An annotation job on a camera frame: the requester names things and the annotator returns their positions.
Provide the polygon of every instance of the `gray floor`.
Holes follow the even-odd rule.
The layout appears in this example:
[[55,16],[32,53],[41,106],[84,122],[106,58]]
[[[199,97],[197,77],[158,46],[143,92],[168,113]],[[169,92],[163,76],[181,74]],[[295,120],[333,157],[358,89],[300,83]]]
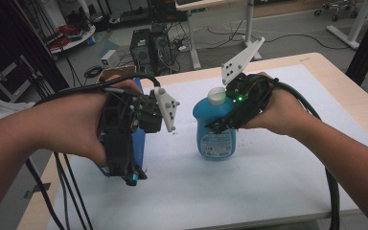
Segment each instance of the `gray floor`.
[[[291,55],[298,55],[309,52],[317,52],[325,56],[335,66],[342,71],[345,71],[355,51],[352,49],[335,50],[329,49],[318,44],[314,39],[306,36],[296,36],[294,34],[310,35],[320,40],[323,44],[340,48],[346,47],[346,45],[340,42],[337,38],[329,34],[325,27],[328,25],[335,25],[343,32],[348,33],[354,22],[354,19],[349,18],[349,15],[340,15],[339,21],[333,23],[331,21],[331,13],[323,12],[320,16],[313,16],[313,11],[305,11],[300,13],[270,16],[263,18],[256,18],[253,21],[253,33],[255,37],[263,36],[267,43],[260,49],[260,54],[264,59],[268,58],[279,58]],[[229,42],[226,45],[217,49],[207,49],[208,47],[214,47],[219,45],[221,42],[228,39],[227,35],[211,34],[208,29],[215,33],[230,33],[230,28],[235,31],[239,23],[233,23],[232,25],[215,25],[209,28],[196,29],[195,37],[198,41],[196,44],[199,50],[199,57],[202,68],[218,67],[223,62],[234,56],[242,49],[242,44],[238,41]],[[135,28],[149,25],[136,25]],[[186,23],[183,23],[184,30],[186,30]],[[135,28],[124,28],[118,30],[112,30],[111,32],[99,32],[95,33],[97,43],[93,46],[87,46],[85,43],[73,48],[72,50],[66,51],[64,54],[59,56],[57,66],[63,73],[70,85],[74,85],[73,78],[71,75],[70,67],[65,61],[64,55],[67,55],[76,70],[81,82],[84,81],[84,71],[93,65],[101,64],[100,57],[109,49],[117,49],[121,62],[129,62],[131,59],[126,57],[129,54],[127,45],[130,42],[130,36],[125,38],[122,35],[118,35],[126,30],[134,30]],[[244,27],[241,26],[238,30],[239,33],[244,33]],[[359,35],[358,40],[362,38],[363,32]],[[270,40],[279,37],[281,35],[294,35],[280,38],[276,41],[269,42]],[[180,27],[172,27],[170,30],[170,37],[182,37],[183,33]],[[173,69],[180,69],[181,72],[192,71],[192,63],[190,55],[188,53],[179,54],[177,60],[180,65],[177,64]],[[94,80],[88,80],[87,84],[93,83]],[[368,78],[363,84],[363,88],[368,91]],[[37,101],[38,96],[29,89],[21,98],[20,101],[30,102]],[[50,154],[47,150],[41,150],[34,154],[33,159],[37,164],[37,167],[42,172],[47,159]],[[28,205],[29,199],[23,198],[24,194],[31,190],[34,186],[32,177],[29,175],[27,170],[22,169],[13,182],[11,189],[8,191],[4,201],[0,206],[0,229],[15,229],[19,220],[21,219],[25,208]],[[328,229],[330,224],[329,219],[321,219],[315,224],[315,229]],[[293,227],[292,225],[287,227],[283,226],[280,229],[306,229]],[[365,216],[352,216],[342,219],[341,229],[368,229],[368,219]]]

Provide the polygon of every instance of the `hand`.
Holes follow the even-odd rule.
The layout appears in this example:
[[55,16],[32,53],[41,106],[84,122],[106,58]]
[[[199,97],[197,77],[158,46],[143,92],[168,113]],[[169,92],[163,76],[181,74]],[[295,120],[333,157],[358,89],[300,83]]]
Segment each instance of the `hand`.
[[[132,80],[112,86],[140,92]],[[103,165],[105,152],[98,140],[97,126],[106,97],[103,92],[80,93],[32,108],[28,112],[37,127],[36,147],[84,156]]]
[[[268,78],[266,73],[259,73]],[[283,89],[274,89],[267,108],[243,128],[263,127],[274,133],[294,136],[306,119],[313,118],[297,99]]]

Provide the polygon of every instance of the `bottle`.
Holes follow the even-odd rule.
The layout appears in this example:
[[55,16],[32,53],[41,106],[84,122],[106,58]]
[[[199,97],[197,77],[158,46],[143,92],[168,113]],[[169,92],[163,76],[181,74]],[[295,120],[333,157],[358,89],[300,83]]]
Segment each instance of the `bottle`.
[[193,116],[197,120],[196,143],[201,155],[220,159],[235,152],[236,130],[226,129],[221,134],[215,134],[205,127],[215,119],[225,116],[233,107],[234,103],[226,97],[223,87],[211,89],[208,97],[195,105]]

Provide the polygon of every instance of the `white bottle cap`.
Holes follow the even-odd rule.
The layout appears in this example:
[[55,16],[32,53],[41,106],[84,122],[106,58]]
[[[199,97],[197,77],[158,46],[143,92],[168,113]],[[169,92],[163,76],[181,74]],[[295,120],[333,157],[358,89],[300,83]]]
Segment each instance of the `white bottle cap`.
[[225,88],[224,87],[216,87],[211,89],[208,92],[208,102],[211,105],[219,105],[225,102]]

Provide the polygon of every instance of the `office chair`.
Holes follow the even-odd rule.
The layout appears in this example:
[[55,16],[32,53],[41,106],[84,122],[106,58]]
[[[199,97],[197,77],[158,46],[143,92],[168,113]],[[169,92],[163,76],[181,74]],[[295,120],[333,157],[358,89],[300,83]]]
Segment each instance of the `office chair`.
[[314,12],[314,15],[318,16],[319,14],[321,14],[321,12],[323,10],[328,10],[329,8],[335,8],[336,9],[336,13],[333,15],[333,21],[337,21],[338,15],[339,15],[339,10],[341,8],[345,8],[346,11],[353,8],[353,11],[351,13],[351,17],[352,18],[357,17],[357,2],[356,2],[356,0],[336,0],[334,2],[330,1],[328,3],[324,3],[324,4],[322,4],[321,9],[316,10]]

